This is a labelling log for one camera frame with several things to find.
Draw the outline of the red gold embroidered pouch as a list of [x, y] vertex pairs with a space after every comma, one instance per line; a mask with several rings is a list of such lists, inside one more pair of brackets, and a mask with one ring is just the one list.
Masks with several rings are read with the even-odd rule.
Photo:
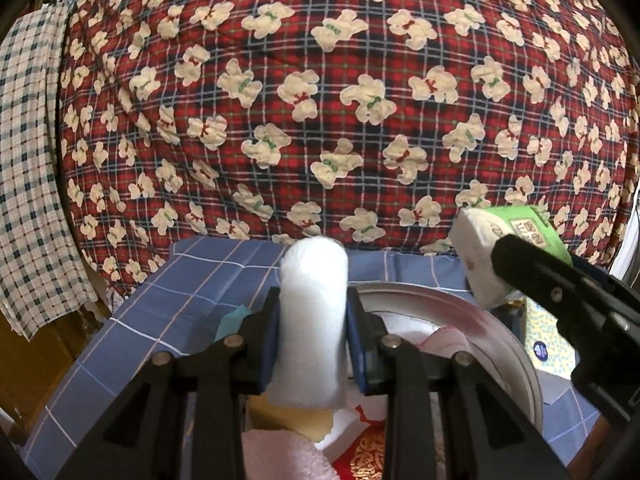
[[346, 451], [332, 463], [342, 480], [381, 480], [385, 455], [385, 420], [367, 418], [357, 405], [358, 420], [366, 426]]

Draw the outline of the blue plaid tablecloth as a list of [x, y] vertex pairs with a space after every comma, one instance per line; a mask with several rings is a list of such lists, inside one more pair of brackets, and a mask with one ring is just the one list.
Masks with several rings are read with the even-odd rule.
[[[286, 247], [270, 242], [195, 237], [175, 244], [168, 261], [116, 308], [44, 404], [21, 456], [38, 479], [54, 479], [79, 441], [134, 377], [148, 354], [200, 352], [237, 307], [257, 310], [279, 285]], [[352, 283], [391, 282], [471, 301], [464, 272], [450, 256], [349, 253]], [[569, 388], [544, 406], [542, 435], [564, 464], [585, 441], [598, 411]]]

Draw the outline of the white towel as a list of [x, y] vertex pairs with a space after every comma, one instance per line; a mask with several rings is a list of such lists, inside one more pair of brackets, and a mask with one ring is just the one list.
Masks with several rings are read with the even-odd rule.
[[348, 255], [323, 236], [299, 240], [280, 264], [278, 356], [267, 394], [287, 408], [335, 410], [347, 385]]

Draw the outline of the blue dotted tissue box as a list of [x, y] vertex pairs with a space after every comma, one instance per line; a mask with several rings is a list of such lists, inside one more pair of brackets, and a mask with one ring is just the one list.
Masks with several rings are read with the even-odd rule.
[[525, 344], [536, 370], [570, 380], [576, 353], [556, 327], [558, 320], [536, 302], [525, 301]]

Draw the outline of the red plaid bear blanket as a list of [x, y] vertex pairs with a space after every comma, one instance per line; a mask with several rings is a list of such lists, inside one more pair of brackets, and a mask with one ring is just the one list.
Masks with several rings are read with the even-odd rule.
[[638, 70], [598, 0], [77, 0], [61, 153], [119, 292], [194, 235], [449, 252], [533, 205], [609, 264], [639, 180]]

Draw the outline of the teal cloth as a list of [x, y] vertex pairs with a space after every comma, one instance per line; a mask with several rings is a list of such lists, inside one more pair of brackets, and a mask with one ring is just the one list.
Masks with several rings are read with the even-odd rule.
[[232, 312], [225, 314], [220, 319], [214, 341], [217, 342], [218, 340], [223, 340], [229, 335], [236, 334], [239, 331], [244, 318], [249, 315], [250, 309], [247, 309], [247, 307], [244, 306], [239, 306]]

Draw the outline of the round metal tin container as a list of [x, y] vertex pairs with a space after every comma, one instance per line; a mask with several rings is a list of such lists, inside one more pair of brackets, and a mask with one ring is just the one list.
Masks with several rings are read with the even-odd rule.
[[389, 333], [413, 344], [422, 344], [442, 327], [462, 333], [472, 355], [503, 385], [536, 429], [542, 429], [544, 402], [536, 370], [518, 338], [493, 315], [426, 286], [361, 282], [355, 287], [366, 312], [382, 318]]

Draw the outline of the green tissue pack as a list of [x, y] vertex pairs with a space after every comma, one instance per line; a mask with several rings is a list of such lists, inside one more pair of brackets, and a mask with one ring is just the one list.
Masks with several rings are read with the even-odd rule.
[[572, 257], [550, 221], [534, 206], [463, 208], [449, 233], [477, 304], [489, 310], [506, 304], [529, 279], [537, 261]]

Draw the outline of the pink towel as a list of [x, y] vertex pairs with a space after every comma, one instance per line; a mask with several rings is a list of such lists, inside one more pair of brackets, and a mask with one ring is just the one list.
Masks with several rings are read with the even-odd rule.
[[338, 479], [326, 456], [308, 438], [290, 430], [242, 433], [247, 479]]

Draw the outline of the green checked hanging cloth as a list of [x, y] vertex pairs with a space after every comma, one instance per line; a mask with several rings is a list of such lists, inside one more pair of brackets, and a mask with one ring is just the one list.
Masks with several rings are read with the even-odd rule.
[[19, 18], [1, 45], [1, 314], [25, 339], [96, 300], [56, 182], [56, 97], [70, 3]]

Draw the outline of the yellow sponge block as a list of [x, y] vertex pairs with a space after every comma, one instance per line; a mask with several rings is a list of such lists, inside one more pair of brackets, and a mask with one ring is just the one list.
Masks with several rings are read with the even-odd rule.
[[333, 429], [334, 411], [272, 404], [265, 393], [249, 396], [246, 407], [255, 429], [294, 431], [314, 443], [320, 443]]

